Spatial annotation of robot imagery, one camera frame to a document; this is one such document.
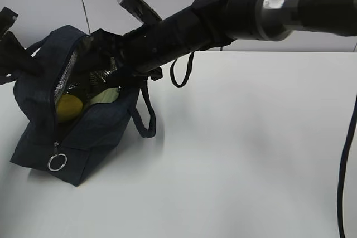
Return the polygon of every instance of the black cord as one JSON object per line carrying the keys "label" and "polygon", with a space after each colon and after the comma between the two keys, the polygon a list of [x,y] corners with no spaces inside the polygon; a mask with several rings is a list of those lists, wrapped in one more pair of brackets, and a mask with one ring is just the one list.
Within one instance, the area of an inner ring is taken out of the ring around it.
{"label": "black cord", "polygon": [[85,9],[84,0],[81,0],[81,1],[82,1],[83,10],[84,10],[85,21],[87,22],[88,31],[89,31],[89,34],[91,34],[89,22],[88,22],[87,10]]}
{"label": "black cord", "polygon": [[176,78],[175,78],[175,64],[176,64],[176,61],[177,59],[172,63],[171,67],[170,67],[170,78],[171,78],[171,81],[173,83],[173,85],[177,88],[181,88],[183,86],[185,86],[190,78],[190,75],[191,75],[191,72],[192,72],[192,63],[194,61],[194,52],[192,52],[190,54],[190,57],[189,57],[189,61],[187,62],[187,70],[186,70],[186,74],[185,74],[185,77],[184,77],[184,80],[182,81],[182,84],[179,85],[177,82],[176,82]]}
{"label": "black cord", "polygon": [[353,135],[356,130],[357,125],[357,99],[353,109],[350,126],[347,131],[347,137],[342,151],[340,171],[339,171],[339,182],[337,186],[337,222],[339,225],[339,234],[341,238],[345,238],[344,230],[344,215],[343,215],[343,197],[344,197],[344,186],[345,186],[345,175],[347,168],[348,155],[350,153]]}

